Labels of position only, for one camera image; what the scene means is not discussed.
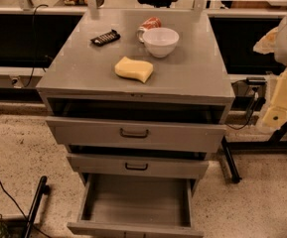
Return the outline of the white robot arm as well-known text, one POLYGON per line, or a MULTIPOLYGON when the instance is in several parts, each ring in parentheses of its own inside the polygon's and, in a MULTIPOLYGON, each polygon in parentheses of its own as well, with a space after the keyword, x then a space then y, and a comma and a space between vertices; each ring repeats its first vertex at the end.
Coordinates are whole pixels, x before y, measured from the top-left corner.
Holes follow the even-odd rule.
POLYGON ((275 60, 285 65, 285 70, 271 83, 268 89, 271 98, 258 119, 262 131, 275 131, 287 122, 287 14, 253 46, 253 50, 263 55, 274 54, 275 60))

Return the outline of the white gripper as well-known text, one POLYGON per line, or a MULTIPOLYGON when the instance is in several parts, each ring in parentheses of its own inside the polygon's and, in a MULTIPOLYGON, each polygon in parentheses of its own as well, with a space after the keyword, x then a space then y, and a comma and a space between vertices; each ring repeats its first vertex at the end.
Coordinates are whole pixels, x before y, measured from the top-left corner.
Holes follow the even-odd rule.
MULTIPOLYGON (((253 46, 253 50, 263 55, 273 53, 277 33, 277 27, 271 29, 253 46)), ((256 128, 262 133, 275 132, 287 122, 287 68, 277 77, 271 104, 273 106, 264 105, 258 115, 256 128)))

